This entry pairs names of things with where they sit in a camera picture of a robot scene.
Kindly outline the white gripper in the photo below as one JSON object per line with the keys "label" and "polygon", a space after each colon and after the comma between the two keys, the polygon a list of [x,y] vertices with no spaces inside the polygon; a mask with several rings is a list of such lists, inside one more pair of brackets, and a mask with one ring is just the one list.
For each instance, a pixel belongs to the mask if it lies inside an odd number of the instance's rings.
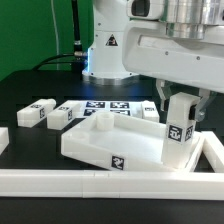
{"label": "white gripper", "polygon": [[128,0],[126,10],[126,70],[157,78],[162,111],[172,82],[203,88],[189,111],[201,122],[211,91],[224,93],[224,0]]}

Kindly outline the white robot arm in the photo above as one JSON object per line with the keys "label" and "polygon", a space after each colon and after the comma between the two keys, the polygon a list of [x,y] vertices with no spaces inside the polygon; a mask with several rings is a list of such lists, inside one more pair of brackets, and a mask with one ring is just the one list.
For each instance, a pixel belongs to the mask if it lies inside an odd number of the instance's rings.
{"label": "white robot arm", "polygon": [[196,87],[197,121],[214,94],[224,93],[224,0],[93,0],[93,10],[85,80],[153,77],[162,102],[174,83]]}

